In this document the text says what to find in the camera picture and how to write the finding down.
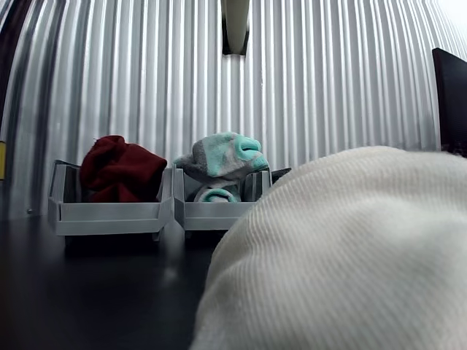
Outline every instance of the corrugated metal wall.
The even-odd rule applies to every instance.
[[[431,49],[467,59],[454,0],[439,1],[252,0],[246,58],[220,54],[219,0],[35,1],[0,135],[10,217],[44,211],[52,161],[80,163],[109,133],[172,160],[236,131],[272,168],[363,145],[436,149]]]
[[[0,31],[3,29],[5,18],[13,4],[13,0],[0,0]]]

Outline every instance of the black monitor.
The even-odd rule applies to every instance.
[[[467,157],[467,62],[433,50],[438,86],[441,149]]]

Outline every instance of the rolled sock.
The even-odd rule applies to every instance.
[[[236,184],[269,167],[259,141],[237,133],[216,133],[197,141],[193,153],[175,160],[185,173],[211,188]]]
[[[236,186],[227,186],[225,188],[209,188],[204,186],[196,195],[195,202],[237,203],[241,202],[241,199]]]

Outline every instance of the black table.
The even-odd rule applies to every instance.
[[[79,237],[0,222],[0,349],[186,349],[220,235]]]

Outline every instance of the white sweater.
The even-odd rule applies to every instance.
[[[466,234],[463,158],[308,163],[219,243],[192,349],[467,349]]]

